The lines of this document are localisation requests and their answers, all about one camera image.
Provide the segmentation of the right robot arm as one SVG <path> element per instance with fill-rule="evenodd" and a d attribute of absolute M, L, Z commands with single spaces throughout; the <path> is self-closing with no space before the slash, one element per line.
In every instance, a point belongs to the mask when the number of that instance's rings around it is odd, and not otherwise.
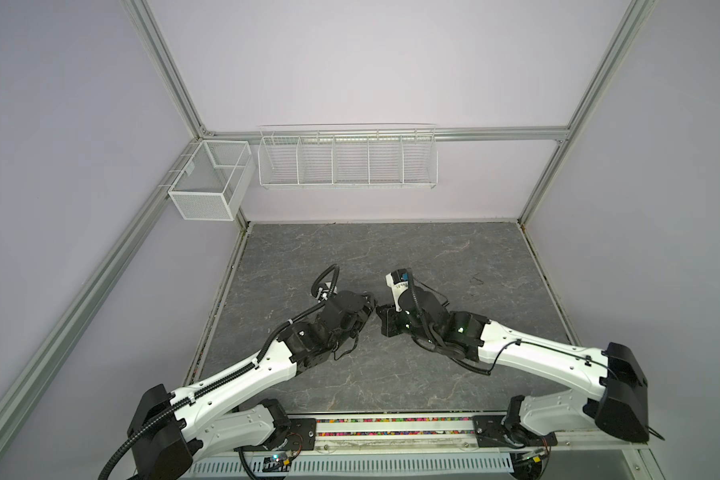
<path fill-rule="evenodd" d="M 478 375 L 490 376 L 503 366 L 563 386 L 558 393 L 512 397 L 488 435 L 495 444 L 519 449 L 559 431 L 592 429 L 630 443 L 659 435 L 649 421 L 647 377 L 629 347 L 563 344 L 483 315 L 449 311 L 407 269 L 395 270 L 385 280 L 393 298 L 377 309 L 385 336 L 407 334 L 420 348 Z"/>

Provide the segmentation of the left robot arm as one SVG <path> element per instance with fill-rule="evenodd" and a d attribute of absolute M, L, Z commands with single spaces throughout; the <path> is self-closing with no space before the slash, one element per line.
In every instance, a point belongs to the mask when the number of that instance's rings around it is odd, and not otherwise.
<path fill-rule="evenodd" d="M 125 441 L 106 461 L 107 479 L 132 455 L 137 479 L 178 479 L 197 460 L 244 447 L 271 449 L 286 442 L 291 420 L 282 405 L 265 399 L 243 410 L 252 397 L 287 382 L 336 356 L 357 340 L 377 302 L 368 292 L 340 291 L 333 264 L 313 282 L 314 306 L 287 319 L 246 359 L 194 384 L 169 391 L 158 384 L 145 391 Z"/>

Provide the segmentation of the white mesh box basket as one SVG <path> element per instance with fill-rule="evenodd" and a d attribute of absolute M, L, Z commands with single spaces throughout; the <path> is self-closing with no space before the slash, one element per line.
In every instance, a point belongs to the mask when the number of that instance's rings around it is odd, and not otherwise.
<path fill-rule="evenodd" d="M 201 140 L 168 194 L 184 220 L 235 221 L 255 171 L 248 142 Z"/>

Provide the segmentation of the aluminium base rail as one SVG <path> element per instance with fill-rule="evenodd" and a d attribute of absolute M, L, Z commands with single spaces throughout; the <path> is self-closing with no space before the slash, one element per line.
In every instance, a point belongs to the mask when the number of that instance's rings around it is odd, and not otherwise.
<path fill-rule="evenodd" d="M 495 440 L 497 414 L 296 415 L 274 443 L 261 414 L 218 420 L 171 447 L 139 479 L 661 479 L 651 450 L 593 430 L 564 431 L 528 447 Z"/>

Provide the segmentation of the aluminium enclosure frame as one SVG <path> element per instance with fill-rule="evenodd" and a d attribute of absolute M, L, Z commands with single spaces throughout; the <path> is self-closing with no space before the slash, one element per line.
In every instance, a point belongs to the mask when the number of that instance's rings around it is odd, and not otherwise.
<path fill-rule="evenodd" d="M 569 147 L 582 131 L 590 114 L 595 110 L 602 94 L 608 88 L 613 75 L 619 69 L 638 32 L 653 13 L 655 6 L 653 1 L 629 3 L 603 59 L 568 125 L 438 128 L 434 133 L 435 140 L 438 142 L 557 141 L 559 146 L 543 170 L 519 217 L 521 224 L 527 224 Z M 190 99 L 188 89 L 169 52 L 166 41 L 160 33 L 149 4 L 145 1 L 126 1 L 123 7 L 174 104 L 178 107 L 179 113 L 189 129 L 191 140 L 181 155 L 177 157 L 161 185 L 150 194 L 148 200 L 83 284 L 50 334 L 0 400 L 0 460 L 153 230 L 168 203 L 170 183 L 177 178 L 179 168 L 188 163 L 192 149 L 199 146 L 204 140 L 256 142 L 260 138 L 257 133 L 220 133 L 206 130 Z"/>

